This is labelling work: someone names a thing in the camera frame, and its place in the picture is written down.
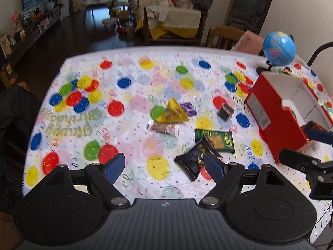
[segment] globe stand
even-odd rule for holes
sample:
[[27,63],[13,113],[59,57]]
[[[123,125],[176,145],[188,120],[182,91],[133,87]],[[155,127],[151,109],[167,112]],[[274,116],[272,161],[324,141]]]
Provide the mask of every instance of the globe stand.
[[266,61],[266,64],[268,64],[268,68],[259,66],[255,69],[258,75],[260,75],[263,71],[271,71],[273,65],[269,62],[269,60]]

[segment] pink towel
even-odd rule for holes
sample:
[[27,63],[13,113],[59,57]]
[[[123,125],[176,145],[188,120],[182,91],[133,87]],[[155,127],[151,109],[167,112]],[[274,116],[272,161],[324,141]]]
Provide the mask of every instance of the pink towel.
[[258,55],[263,44],[264,40],[260,36],[250,31],[246,31],[231,50]]

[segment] barcode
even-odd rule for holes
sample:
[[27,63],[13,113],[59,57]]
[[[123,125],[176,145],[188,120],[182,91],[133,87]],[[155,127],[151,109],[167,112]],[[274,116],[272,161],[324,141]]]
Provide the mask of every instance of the barcode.
[[251,94],[247,101],[247,105],[249,106],[253,116],[255,117],[259,127],[264,130],[270,124],[269,117],[267,116],[264,108],[260,104],[259,100],[255,96],[254,93]]

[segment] silver screw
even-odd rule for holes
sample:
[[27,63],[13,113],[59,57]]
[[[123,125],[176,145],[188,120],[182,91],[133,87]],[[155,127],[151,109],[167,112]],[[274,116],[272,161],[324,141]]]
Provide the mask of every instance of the silver screw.
[[216,205],[219,202],[219,200],[216,197],[214,197],[214,196],[208,196],[208,197],[205,197],[203,199],[203,202],[206,205],[212,206],[212,205]]
[[111,199],[111,203],[115,206],[123,206],[126,205],[127,203],[127,199],[124,197],[115,197],[113,199]]

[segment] tv stand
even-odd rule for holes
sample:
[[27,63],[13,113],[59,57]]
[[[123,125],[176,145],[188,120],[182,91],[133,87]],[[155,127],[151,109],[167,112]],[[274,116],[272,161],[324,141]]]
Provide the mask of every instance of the tv stand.
[[[49,14],[51,14],[53,22],[50,23],[44,30],[40,32],[38,24],[43,18],[45,18]],[[15,48],[12,49],[12,53],[9,56],[7,56],[7,61],[10,63],[10,65],[15,66],[31,46],[35,47],[35,42],[60,19],[60,16],[61,16],[60,7],[56,6],[52,10],[46,11],[43,14],[43,16],[41,16],[40,18],[36,19],[34,22],[29,24],[28,27],[24,28],[24,31],[27,34],[26,38],[18,42]]]

